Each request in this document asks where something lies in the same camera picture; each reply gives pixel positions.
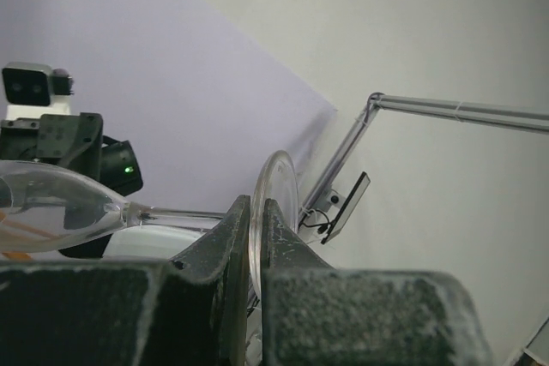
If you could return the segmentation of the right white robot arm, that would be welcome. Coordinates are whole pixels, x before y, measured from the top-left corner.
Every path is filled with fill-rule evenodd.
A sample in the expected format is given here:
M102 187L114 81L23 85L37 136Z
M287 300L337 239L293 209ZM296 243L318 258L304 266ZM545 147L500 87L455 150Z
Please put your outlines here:
M44 114L1 122L1 250L42 253L131 227L190 228L194 214L127 200L100 182L103 119Z

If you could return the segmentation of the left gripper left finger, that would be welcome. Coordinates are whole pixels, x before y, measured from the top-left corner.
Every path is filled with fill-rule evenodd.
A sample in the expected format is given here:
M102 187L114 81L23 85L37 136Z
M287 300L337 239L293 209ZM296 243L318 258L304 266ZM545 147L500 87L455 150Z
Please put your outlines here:
M1 265L4 365L241 365L250 197L170 260Z

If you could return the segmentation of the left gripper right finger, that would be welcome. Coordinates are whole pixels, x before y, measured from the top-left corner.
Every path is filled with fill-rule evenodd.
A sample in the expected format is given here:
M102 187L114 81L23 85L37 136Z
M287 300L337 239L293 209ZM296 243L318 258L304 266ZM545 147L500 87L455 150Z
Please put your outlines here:
M492 364L473 300L454 276L331 267L273 200L262 223L264 364Z

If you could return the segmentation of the clear wine glass back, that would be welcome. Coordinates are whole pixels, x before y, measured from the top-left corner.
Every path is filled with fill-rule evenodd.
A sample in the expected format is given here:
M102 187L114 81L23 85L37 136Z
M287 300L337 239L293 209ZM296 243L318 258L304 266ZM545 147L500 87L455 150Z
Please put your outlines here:
M299 228L298 185L285 151L269 156L260 172L250 207L250 247L261 243L262 212L278 202L282 220ZM150 207L80 173L32 161L1 163L1 250L41 253L67 249L137 226L168 226L204 234L222 220L219 213Z

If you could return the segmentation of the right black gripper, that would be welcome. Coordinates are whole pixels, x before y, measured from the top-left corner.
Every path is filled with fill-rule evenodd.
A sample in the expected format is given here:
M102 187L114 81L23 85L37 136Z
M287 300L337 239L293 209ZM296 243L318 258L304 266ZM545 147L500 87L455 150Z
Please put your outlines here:
M98 113L2 120L1 159L57 165L98 181L103 126Z

